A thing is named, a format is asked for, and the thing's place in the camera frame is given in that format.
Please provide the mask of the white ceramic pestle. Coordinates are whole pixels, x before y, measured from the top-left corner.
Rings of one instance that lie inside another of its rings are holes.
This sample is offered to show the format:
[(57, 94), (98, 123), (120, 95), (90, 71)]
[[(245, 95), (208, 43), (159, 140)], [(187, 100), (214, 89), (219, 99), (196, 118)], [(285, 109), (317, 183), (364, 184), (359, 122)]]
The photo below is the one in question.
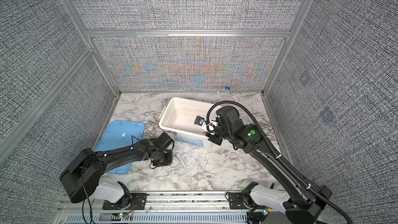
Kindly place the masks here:
[(182, 168), (186, 168), (187, 167), (187, 165), (186, 165), (186, 163), (185, 163), (185, 161), (184, 161), (184, 159), (183, 159), (183, 157), (182, 157), (182, 155), (180, 153), (175, 153), (174, 157), (176, 157), (178, 159), (180, 167), (182, 167)]

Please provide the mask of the white plastic storage box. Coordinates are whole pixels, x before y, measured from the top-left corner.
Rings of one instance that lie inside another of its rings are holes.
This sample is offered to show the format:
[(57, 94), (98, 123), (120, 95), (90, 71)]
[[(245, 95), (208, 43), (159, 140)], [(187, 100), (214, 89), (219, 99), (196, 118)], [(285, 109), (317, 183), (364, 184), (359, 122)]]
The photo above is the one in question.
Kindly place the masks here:
[(170, 131), (174, 141), (211, 148), (215, 144), (208, 140), (205, 130), (194, 124), (197, 116), (206, 117), (212, 103), (173, 97), (162, 110), (159, 127)]

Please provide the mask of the blue plastic box lid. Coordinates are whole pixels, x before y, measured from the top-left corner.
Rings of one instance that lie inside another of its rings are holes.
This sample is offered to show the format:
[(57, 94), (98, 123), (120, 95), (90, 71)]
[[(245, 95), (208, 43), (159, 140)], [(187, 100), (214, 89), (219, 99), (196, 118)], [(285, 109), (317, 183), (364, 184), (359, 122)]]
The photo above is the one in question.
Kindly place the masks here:
[(94, 151), (108, 151), (133, 145), (142, 139), (145, 124), (115, 120), (111, 122)]

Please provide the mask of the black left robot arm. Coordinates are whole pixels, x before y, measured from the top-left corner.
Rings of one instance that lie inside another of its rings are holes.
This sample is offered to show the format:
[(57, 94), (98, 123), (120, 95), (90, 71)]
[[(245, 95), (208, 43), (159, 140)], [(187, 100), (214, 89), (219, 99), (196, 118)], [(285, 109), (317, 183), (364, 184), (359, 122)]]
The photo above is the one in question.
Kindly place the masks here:
[(103, 174), (126, 164), (150, 160), (152, 166), (164, 167), (173, 161), (174, 140), (163, 132), (158, 138), (142, 139), (135, 144), (109, 150), (82, 150), (60, 175), (72, 203), (80, 203), (99, 187)]

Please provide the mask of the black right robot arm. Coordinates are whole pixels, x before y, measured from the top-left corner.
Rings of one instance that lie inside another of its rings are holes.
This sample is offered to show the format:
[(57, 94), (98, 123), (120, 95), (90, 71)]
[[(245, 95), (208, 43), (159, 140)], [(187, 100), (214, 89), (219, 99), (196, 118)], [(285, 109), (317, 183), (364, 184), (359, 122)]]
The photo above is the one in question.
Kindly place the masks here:
[(261, 206), (282, 212), (293, 224), (318, 224), (326, 206), (332, 206), (331, 190), (305, 178), (272, 144), (254, 115), (243, 105), (221, 101), (213, 105), (205, 118), (195, 125), (206, 131), (214, 144), (227, 140), (235, 150), (241, 149), (261, 163), (283, 186), (283, 192), (251, 182), (243, 191), (243, 201), (251, 211)]

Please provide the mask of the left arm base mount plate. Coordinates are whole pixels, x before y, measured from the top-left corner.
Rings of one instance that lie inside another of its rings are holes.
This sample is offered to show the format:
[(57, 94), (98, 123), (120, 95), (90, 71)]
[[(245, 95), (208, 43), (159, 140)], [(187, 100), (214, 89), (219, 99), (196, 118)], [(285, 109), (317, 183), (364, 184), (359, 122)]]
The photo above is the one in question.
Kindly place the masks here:
[(148, 195), (146, 193), (126, 194), (116, 203), (104, 201), (102, 210), (144, 210), (147, 196)]

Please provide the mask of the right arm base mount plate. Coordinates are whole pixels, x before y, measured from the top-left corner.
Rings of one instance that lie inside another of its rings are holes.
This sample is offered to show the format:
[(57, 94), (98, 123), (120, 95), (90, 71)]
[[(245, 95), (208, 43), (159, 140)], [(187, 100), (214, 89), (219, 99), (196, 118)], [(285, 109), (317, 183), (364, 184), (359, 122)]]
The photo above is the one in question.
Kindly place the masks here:
[(229, 203), (230, 209), (232, 210), (249, 209), (249, 207), (243, 202), (243, 194), (241, 192), (227, 192), (225, 196)]

